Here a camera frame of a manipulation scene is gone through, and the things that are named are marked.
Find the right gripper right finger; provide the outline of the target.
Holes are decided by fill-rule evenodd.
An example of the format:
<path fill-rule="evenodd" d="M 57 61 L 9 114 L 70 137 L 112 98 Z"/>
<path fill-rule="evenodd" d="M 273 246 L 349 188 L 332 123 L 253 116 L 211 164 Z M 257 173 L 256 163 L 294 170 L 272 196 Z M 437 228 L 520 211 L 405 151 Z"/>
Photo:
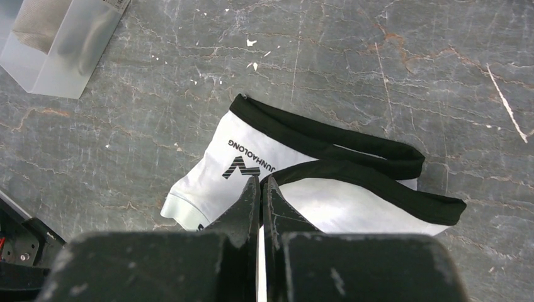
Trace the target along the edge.
<path fill-rule="evenodd" d="M 284 233 L 317 232 L 319 229 L 285 200 L 272 176 L 263 179 L 263 228 L 267 299 L 285 301 L 286 264 L 281 237 Z"/>

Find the clear plastic organizer box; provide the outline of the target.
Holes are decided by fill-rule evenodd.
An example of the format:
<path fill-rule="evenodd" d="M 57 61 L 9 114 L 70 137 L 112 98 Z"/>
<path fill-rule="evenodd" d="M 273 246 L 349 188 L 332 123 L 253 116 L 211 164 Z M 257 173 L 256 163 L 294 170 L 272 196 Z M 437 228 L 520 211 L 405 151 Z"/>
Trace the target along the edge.
<path fill-rule="evenodd" d="M 129 1 L 72 1 L 45 54 L 12 27 L 23 1 L 1 1 L 1 67 L 28 93 L 78 99 Z"/>

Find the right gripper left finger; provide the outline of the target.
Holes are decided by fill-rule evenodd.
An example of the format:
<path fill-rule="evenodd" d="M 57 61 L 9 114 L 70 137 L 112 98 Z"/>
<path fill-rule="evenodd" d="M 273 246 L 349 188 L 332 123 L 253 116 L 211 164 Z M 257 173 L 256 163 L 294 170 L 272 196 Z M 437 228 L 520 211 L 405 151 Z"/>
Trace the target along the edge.
<path fill-rule="evenodd" d="M 261 186 L 250 177 L 237 201 L 207 230 L 225 237 L 216 301 L 256 301 Z"/>

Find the white underwear black waistband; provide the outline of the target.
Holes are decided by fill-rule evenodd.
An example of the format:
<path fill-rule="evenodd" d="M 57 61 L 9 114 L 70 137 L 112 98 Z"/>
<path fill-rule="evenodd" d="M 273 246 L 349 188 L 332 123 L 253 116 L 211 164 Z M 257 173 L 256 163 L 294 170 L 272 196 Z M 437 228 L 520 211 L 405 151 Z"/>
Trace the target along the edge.
<path fill-rule="evenodd" d="M 268 301 L 263 179 L 319 230 L 281 237 L 285 301 L 466 301 L 435 236 L 466 203 L 419 191 L 416 148 L 327 125 L 236 96 L 202 159 L 170 189 L 161 210 L 188 231 L 207 230 L 241 195 L 261 186 L 257 301 Z"/>

